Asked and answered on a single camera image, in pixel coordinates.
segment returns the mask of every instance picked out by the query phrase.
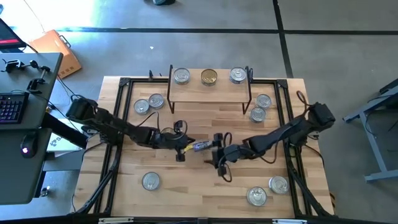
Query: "gray floor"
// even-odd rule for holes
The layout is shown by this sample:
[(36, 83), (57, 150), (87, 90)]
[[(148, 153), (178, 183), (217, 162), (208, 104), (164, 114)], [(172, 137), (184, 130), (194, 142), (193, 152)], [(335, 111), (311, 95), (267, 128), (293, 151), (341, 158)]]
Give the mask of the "gray floor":
[[(276, 29), (271, 0), (177, 0), (155, 7), (150, 1), (27, 0), (45, 29), (63, 26)], [(2, 18), (18, 26), (21, 37), (40, 33), (23, 1), (3, 1)], [(279, 0), (285, 29), (397, 30), (394, 0)], [(60, 9), (68, 17), (59, 16)], [(22, 19), (16, 10), (25, 14)], [(176, 67), (230, 68), (249, 65), (256, 77), (286, 77), (279, 37), (274, 34), (132, 34), (66, 32), (83, 70), (66, 78), (77, 93), (97, 98), (105, 75), (167, 73)], [(366, 184), (378, 172), (362, 125), (345, 124), (344, 115), (397, 78), (397, 36), (287, 35), (295, 78), (304, 78), (310, 102), (326, 103), (337, 118), (321, 134), (320, 148), (336, 214), (344, 218), (397, 223), (398, 178)], [(60, 85), (51, 100), (67, 109)], [(50, 173), (53, 197), (28, 205), (0, 206), (0, 219), (42, 217), (69, 212), (77, 174)]]

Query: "cardboard box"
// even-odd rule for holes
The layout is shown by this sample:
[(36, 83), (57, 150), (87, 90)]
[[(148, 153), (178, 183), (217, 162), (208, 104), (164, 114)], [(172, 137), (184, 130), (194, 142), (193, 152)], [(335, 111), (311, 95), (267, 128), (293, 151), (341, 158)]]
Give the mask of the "cardboard box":
[(61, 78), (65, 78), (81, 69), (79, 61), (72, 53), (72, 50), (70, 50), (70, 44), (64, 36), (59, 35), (55, 30), (44, 33), (38, 39), (30, 40), (29, 44), (40, 53), (61, 52), (63, 54), (61, 67), (58, 72)]

